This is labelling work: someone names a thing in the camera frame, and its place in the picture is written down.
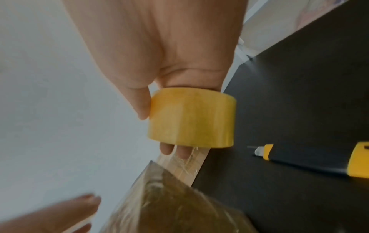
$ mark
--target yellow utility knife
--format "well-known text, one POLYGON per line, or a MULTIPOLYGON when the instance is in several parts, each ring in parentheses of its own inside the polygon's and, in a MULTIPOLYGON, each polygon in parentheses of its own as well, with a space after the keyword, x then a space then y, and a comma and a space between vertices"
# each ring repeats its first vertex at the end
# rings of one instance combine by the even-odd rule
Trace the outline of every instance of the yellow utility knife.
POLYGON ((369 178, 369 142, 351 148, 267 144, 257 147, 256 156, 302 168, 369 178))

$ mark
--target yellow tape roll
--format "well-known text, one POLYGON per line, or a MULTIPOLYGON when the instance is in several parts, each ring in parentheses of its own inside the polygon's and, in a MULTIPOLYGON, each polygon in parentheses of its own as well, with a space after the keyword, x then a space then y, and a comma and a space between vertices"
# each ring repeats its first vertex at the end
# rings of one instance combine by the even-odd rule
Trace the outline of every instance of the yellow tape roll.
POLYGON ((233 146, 236 100, 198 88, 163 88, 151 99, 148 137, 173 145, 233 146))

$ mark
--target packing tape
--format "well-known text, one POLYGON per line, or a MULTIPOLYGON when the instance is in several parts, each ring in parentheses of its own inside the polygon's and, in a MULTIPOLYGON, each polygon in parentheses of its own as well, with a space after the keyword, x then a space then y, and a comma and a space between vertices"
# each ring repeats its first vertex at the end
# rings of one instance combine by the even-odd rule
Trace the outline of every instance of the packing tape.
POLYGON ((151 98, 148 137, 173 145, 233 146, 236 100, 199 88, 163 88, 151 98))

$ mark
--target black table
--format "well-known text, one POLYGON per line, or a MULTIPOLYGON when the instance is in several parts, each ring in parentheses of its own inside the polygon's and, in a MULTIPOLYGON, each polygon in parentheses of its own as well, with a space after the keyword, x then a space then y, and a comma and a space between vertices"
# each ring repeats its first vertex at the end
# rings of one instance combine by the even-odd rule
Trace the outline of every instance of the black table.
POLYGON ((211 149, 193 187, 260 232, 369 232, 369 180, 266 162, 248 145, 369 141, 369 1, 350 0, 241 65, 234 147, 211 149))

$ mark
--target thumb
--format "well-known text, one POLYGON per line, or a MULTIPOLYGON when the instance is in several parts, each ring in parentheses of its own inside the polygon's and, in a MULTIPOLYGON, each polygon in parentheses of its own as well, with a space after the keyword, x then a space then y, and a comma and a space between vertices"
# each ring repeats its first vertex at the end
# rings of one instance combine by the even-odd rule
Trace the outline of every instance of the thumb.
POLYGON ((118 86, 118 89, 136 111, 140 120, 148 118, 151 107, 151 96, 148 87, 128 88, 118 86))

